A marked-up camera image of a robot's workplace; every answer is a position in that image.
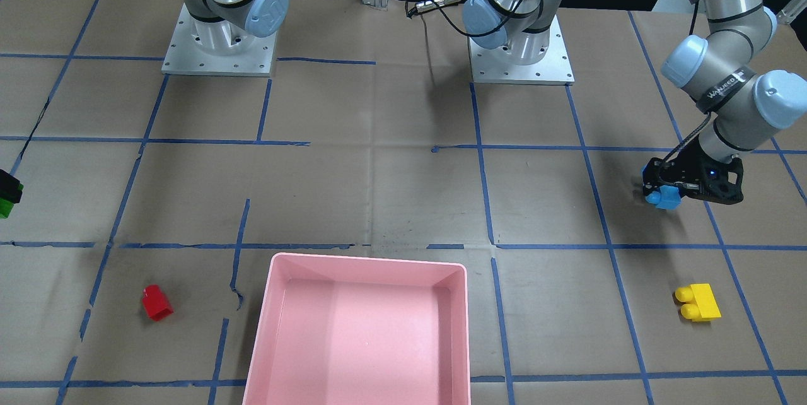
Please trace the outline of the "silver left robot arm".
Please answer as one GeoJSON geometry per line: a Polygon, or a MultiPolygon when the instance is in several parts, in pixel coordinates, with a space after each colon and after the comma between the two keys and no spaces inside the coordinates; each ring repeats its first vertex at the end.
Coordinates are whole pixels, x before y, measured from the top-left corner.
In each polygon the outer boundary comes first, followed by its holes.
{"type": "MultiPolygon", "coordinates": [[[[528,63],[540,60],[561,0],[467,0],[462,34],[485,49],[523,44],[528,63]]],[[[743,200],[741,156],[755,150],[805,113],[805,80],[789,71],[757,74],[750,61],[775,35],[775,14],[763,0],[689,0],[704,3],[709,34],[685,38],[662,73],[706,118],[664,158],[642,169],[649,204],[674,209],[684,197],[718,204],[743,200]]]]}

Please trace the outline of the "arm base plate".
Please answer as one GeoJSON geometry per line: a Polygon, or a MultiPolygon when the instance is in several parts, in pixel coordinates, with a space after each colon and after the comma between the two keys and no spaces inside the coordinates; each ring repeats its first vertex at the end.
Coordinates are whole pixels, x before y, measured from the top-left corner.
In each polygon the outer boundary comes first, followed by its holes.
{"type": "Polygon", "coordinates": [[[269,78],[279,32],[259,38],[228,21],[206,23],[183,5],[161,72],[169,75],[269,78]]]}
{"type": "Polygon", "coordinates": [[[521,33],[498,49],[468,40],[472,82],[571,86],[576,82],[559,19],[537,34],[521,33]]]}

